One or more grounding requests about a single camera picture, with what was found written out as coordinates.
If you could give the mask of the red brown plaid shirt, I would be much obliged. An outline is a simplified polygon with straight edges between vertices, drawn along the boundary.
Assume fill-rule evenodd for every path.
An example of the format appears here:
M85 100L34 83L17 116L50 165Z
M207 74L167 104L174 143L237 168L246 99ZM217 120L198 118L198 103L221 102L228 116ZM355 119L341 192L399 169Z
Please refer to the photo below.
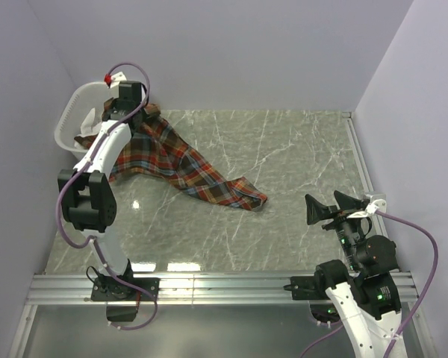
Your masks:
M150 118L121 150L111 182L126 175L149 175L211 204L256 211L267 202L268 197L245 177L225 179L161 116L159 106L149 104L145 111Z

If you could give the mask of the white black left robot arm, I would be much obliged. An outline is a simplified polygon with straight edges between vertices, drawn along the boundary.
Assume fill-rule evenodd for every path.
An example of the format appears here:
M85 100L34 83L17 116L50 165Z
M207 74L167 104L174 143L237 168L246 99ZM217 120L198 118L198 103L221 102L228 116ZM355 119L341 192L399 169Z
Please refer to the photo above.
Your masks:
M148 98L145 84L119 82L117 97L104 111L93 144L73 169L62 170L57 178L55 219L61 237L72 248L93 249L101 281L111 279L109 291L119 300L129 299L136 283L129 259L117 242L108 238L117 210L109 178L120 152L146 118Z

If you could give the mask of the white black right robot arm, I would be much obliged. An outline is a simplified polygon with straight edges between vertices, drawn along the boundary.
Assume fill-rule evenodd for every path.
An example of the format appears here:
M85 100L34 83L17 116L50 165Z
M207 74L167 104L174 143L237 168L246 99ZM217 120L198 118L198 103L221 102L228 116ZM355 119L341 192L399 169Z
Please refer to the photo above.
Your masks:
M391 272L397 269L396 245L383 235L363 232L385 212L386 200L378 195L357 199L335 191L336 205L326 206L312 195L305 196L307 224L321 224L334 231L346 261L319 264L314 289L329 298L337 310L356 357L385 357L401 321L401 301Z

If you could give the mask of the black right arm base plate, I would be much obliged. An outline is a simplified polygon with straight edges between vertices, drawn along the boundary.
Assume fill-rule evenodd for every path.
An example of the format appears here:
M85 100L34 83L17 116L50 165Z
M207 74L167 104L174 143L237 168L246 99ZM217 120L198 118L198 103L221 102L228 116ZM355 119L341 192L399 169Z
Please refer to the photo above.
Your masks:
M290 282L283 286L283 290L290 292L293 301L323 301L328 296L311 276L292 276Z

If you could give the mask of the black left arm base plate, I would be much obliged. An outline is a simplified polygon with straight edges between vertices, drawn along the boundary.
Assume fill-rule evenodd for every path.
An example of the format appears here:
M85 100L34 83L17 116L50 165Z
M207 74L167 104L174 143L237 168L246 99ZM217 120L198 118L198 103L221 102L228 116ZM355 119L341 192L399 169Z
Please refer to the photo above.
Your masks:
M157 277L133 277L131 284L147 291L151 297L140 290L118 283L112 277L104 276L95 279L90 300L97 302L152 301L158 296L160 279Z

